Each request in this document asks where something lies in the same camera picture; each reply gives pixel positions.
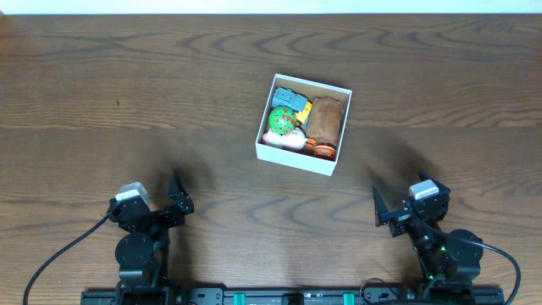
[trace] toy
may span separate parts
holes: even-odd
[[[337,151],[329,145],[318,145],[314,148],[314,157],[335,160]]]
[[[277,88],[274,91],[271,106],[273,108],[284,106],[300,113],[307,105],[307,102],[308,100],[306,97],[301,94],[296,94],[291,89]]]
[[[314,145],[316,144],[316,141],[312,138],[307,138],[307,143],[305,144],[305,151],[307,153],[312,153],[314,150]]]
[[[291,132],[281,136],[276,132],[269,130],[263,134],[262,141],[265,145],[277,148],[286,148],[293,151],[300,151],[307,143],[307,137],[301,128],[296,127]]]
[[[311,120],[307,136],[314,139],[314,156],[335,159],[335,147],[339,144],[342,102],[332,97],[317,98],[312,104]]]
[[[311,115],[311,109],[312,109],[312,103],[307,102],[305,104],[305,108],[300,113],[296,114],[296,119],[301,124],[308,124],[309,116]]]
[[[279,135],[286,134],[296,127],[296,116],[291,108],[277,107],[269,114],[269,127]]]

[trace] blue toy car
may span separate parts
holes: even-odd
[[[296,94],[290,89],[277,88],[273,94],[273,101],[271,106],[277,108],[280,106],[285,106],[291,108],[296,113],[300,113],[307,105],[307,98],[301,94]]]

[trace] green ball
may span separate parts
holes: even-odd
[[[269,126],[279,135],[287,134],[296,128],[296,115],[291,108],[277,107],[269,114]]]

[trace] white box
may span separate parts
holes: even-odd
[[[268,128],[268,116],[271,112],[271,102],[273,100],[274,90],[278,87],[289,88],[295,93],[299,93],[313,102],[317,97],[332,97],[343,103],[343,115],[340,124],[340,139],[337,145],[337,154],[335,161],[324,160],[312,156],[307,156],[297,152],[290,152],[284,149],[270,147],[262,144],[262,135]],[[263,111],[262,122],[256,137],[256,154],[257,158],[291,166],[297,169],[304,169],[322,175],[332,175],[340,156],[340,146],[342,145],[342,137],[345,134],[346,117],[348,116],[348,108],[350,107],[351,90],[339,88],[336,86],[328,86],[314,81],[302,80],[296,77],[286,75],[275,75],[271,91],[269,92],[268,102]]]

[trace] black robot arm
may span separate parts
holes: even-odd
[[[510,304],[517,294],[521,274],[507,253],[482,243],[467,230],[442,232],[438,226],[448,211],[450,189],[420,174],[421,182],[410,187],[404,207],[389,212],[373,187],[376,225],[388,225],[393,237],[408,234],[422,269],[414,285],[367,280],[360,289],[225,289],[184,287],[168,277],[169,228],[183,225],[194,212],[194,203],[174,173],[168,197],[172,204],[157,211],[139,182],[121,187],[109,201],[108,215],[83,236],[57,252],[32,277],[23,304],[28,302],[37,276],[59,255],[90,235],[107,219],[129,232],[117,245],[120,282],[114,290],[84,291],[81,305],[363,305],[363,304]],[[493,286],[473,286],[480,274],[483,248],[505,256],[514,264],[517,280],[508,300]]]

